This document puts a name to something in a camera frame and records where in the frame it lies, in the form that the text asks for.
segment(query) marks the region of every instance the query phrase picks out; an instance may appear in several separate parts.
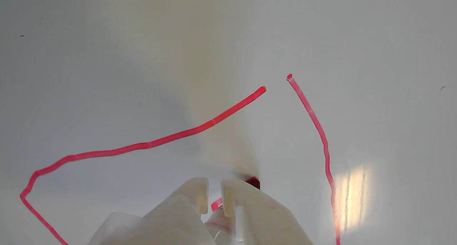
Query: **white surface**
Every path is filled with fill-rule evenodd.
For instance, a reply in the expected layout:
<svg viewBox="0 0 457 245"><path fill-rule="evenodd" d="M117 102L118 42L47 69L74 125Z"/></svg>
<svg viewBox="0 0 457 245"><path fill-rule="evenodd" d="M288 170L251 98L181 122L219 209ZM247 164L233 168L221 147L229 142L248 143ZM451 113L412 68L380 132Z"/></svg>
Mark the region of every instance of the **white surface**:
<svg viewBox="0 0 457 245"><path fill-rule="evenodd" d="M456 10L455 0L0 0L0 244L58 244L19 199L34 170L191 128L261 85L256 103L207 133L65 165L28 199L85 245L112 211L143 216L193 176L217 197L230 168L255 172L255 158L263 191L315 245L333 244L322 145L289 73L327 134L341 244L455 244Z"/></svg>

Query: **pink marker line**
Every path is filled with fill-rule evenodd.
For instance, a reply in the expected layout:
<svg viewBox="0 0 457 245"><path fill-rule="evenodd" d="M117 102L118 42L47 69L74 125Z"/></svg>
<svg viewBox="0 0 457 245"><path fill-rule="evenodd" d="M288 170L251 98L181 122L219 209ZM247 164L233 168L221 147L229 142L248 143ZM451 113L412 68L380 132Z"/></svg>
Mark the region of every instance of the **pink marker line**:
<svg viewBox="0 0 457 245"><path fill-rule="evenodd" d="M292 74L289 74L287 76L287 81L290 83L292 88L295 90L297 93L298 97L302 101L303 105L305 106L306 111L311 117L311 120L313 121L313 124L315 125L320 139L322 140L323 144L323 154L325 155L325 174L327 175L327 180L328 183L330 184L330 188L332 189L332 195L330 197L330 202L332 204L333 208L333 223L335 225L335 234L336 234L336 245L340 245L340 224L338 222L338 210L336 207L336 202L335 202L335 182L333 181L332 174L330 173L330 154L328 153L328 142L327 138L325 137L325 133L323 132L323 128L319 123L319 120L316 117L316 114L314 113L313 109L311 108L310 103L306 99L305 95L302 92L302 89L300 89L300 86L297 84L297 82L294 80L292 77Z"/></svg>
<svg viewBox="0 0 457 245"><path fill-rule="evenodd" d="M26 196L30 193L31 189L33 188L33 184L35 183L35 180L45 174L49 174L50 172L56 170L57 168L61 167L65 163L72 162L72 161L78 161L82 159L88 159L88 158L95 158L95 157L108 157L108 156L114 156L114 155L119 155L123 153L127 153L130 151L134 151L137 149L150 149L153 147L160 146L162 144L169 143L170 141L175 141L177 139L181 139L187 136L191 136L197 133L200 133L208 128L211 128L224 120L225 118L228 118L230 115L235 113L236 111L240 110L244 106L248 105L249 103L253 102L258 98L260 95L262 95L266 91L265 86L262 86L258 88L253 94L249 95L247 98L244 100L241 100L241 102L237 103L236 105L232 106L231 108L227 109L226 111L222 112L220 115L216 116L214 119L197 126L195 128L186 130L186 131L181 131L175 134L171 134L169 136L165 136L163 138L157 139L155 141L149 141L149 142L142 142L139 144L132 144L126 147L120 147L119 149L111 149L111 150L101 150L101 151L91 151L91 152L85 152L81 154L76 154L76 155L69 155L66 157L61 158L59 161L55 162L54 164L45 167L43 169L35 171L31 177L30 180L27 184L27 187L21 192L20 198L24 205L32 212L43 224L46 226L49 231L57 238L57 240L60 241L63 245L68 245L68 243L57 233L57 231L52 227L34 208L33 206L30 205L30 203L27 201Z"/></svg>

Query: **red line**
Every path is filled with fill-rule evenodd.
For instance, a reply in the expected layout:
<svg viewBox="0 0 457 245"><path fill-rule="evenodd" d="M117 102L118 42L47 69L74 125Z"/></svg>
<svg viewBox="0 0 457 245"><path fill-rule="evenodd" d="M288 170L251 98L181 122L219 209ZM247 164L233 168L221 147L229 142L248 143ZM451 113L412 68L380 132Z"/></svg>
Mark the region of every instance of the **red line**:
<svg viewBox="0 0 457 245"><path fill-rule="evenodd" d="M328 183L330 184L330 188L332 189L332 196L330 197L330 202L332 204L333 208L333 223L335 224L335 234L336 234L336 245L340 245L340 224L338 222L338 211L335 203L335 182L333 181L332 174L330 173L330 154L328 153L328 142L327 138L325 137L325 133L323 132L323 128L319 123L319 120L316 117L316 114L314 113L313 109L311 108L310 103L306 99L305 95L302 92L302 89L300 89L299 85L297 82L292 77L292 74L289 74L287 76L287 81L290 83L292 88L295 90L297 93L298 97L302 101L303 105L305 106L306 111L311 117L311 120L313 121L313 124L315 125L319 135L320 139L322 140L323 144L323 154L325 155L325 174L327 175Z"/></svg>
<svg viewBox="0 0 457 245"><path fill-rule="evenodd" d="M153 147L160 146L162 144L169 143L170 141L175 141L177 139L181 139L187 136L191 136L197 133L200 133L208 128L213 127L214 125L218 124L220 121L224 120L225 118L228 118L230 115L235 113L236 111L240 110L244 106L248 105L249 103L253 102L256 98L258 98L260 95L262 95L266 91L265 86L262 86L258 88L253 94L249 95L249 97L245 98L244 100L241 100L241 102L237 103L236 105L232 106L231 108L227 109L226 111L222 112L222 114L216 116L214 119L197 126L195 128L186 130L186 131L181 131L175 134L171 134L169 136L165 136L163 138L157 139L155 141L150 141L150 142L142 142L139 144L132 144L126 147L120 147L119 149L111 149L111 150L101 150L101 151L91 151L91 152L85 152L81 154L76 154L76 155L70 155L63 157L59 159L59 161L55 162L54 164L45 167L43 169L35 171L31 177L30 180L27 184L27 187L21 192L21 200L24 203L24 205L46 226L49 231L57 238L57 240L60 241L63 245L68 245L67 242L65 242L62 237L56 232L56 230L46 221L44 218L33 208L33 206L30 205L30 203L26 200L26 196L30 193L31 189L33 188L33 184L35 183L35 180L41 176L48 174L57 168L61 167L63 164L71 161L78 161L82 159L88 159L88 158L95 158L95 157L108 157L108 156L114 156L114 155L119 155L123 153L127 153L130 151L134 151L137 149L150 149Z"/></svg>

